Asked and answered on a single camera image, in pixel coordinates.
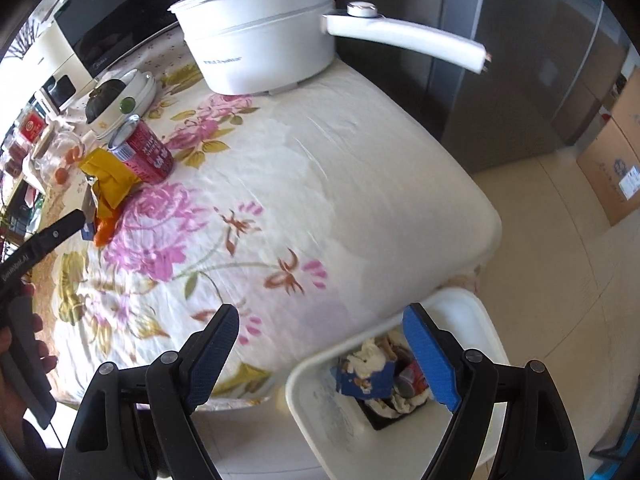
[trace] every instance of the tablecloth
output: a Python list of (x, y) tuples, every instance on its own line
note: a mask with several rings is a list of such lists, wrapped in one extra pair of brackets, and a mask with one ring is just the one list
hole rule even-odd
[[(499, 243), (462, 168), (338, 60), (293, 91), (222, 96), (176, 28), (102, 79), (133, 67), (161, 82), (144, 120), (175, 169), (128, 198), (108, 246), (78, 234), (36, 270), (60, 400), (79, 402), (101, 362), (180, 348), (231, 303), (240, 333), (207, 407), (255, 404), (302, 358), (473, 275)], [(82, 132), (81, 107), (67, 115)], [(44, 224), (85, 185), (77, 172), (53, 190)]]

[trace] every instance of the screw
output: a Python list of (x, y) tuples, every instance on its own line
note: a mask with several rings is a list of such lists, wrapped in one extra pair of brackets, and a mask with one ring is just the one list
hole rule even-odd
[(113, 372), (113, 369), (113, 363), (104, 363), (100, 365), (100, 368), (98, 368), (98, 372), (100, 373), (100, 375), (109, 375), (111, 372)]
[(467, 361), (472, 363), (479, 363), (482, 361), (482, 354), (478, 350), (467, 350), (465, 352), (465, 357)]
[(541, 374), (546, 370), (545, 365), (543, 365), (540, 361), (536, 361), (536, 360), (533, 360), (532, 362), (530, 362), (529, 366), (537, 374)]
[(171, 363), (175, 363), (178, 358), (178, 352), (174, 352), (173, 350), (169, 350), (160, 356), (160, 362), (170, 365)]

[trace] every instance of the white handle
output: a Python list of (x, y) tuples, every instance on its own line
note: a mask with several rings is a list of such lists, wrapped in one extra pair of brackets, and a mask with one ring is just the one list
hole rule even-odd
[(324, 30), (332, 36), (375, 41), (415, 50), (479, 74), (486, 60), (484, 46), (438, 28), (390, 18), (356, 18), (325, 14)]

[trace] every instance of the white electric pot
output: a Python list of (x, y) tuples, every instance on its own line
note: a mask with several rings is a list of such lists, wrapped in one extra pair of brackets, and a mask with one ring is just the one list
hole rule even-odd
[(277, 91), (317, 74), (334, 60), (334, 36), (416, 50), (476, 73), (486, 59), (475, 41), (384, 18), (367, 2), (344, 12), (333, 0), (181, 0), (170, 10), (219, 94)]

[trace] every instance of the lid knob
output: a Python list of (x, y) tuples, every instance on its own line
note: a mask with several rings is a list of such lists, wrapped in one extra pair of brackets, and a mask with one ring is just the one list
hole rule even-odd
[(347, 4), (347, 14), (356, 18), (377, 18), (378, 8), (369, 2), (351, 2)]

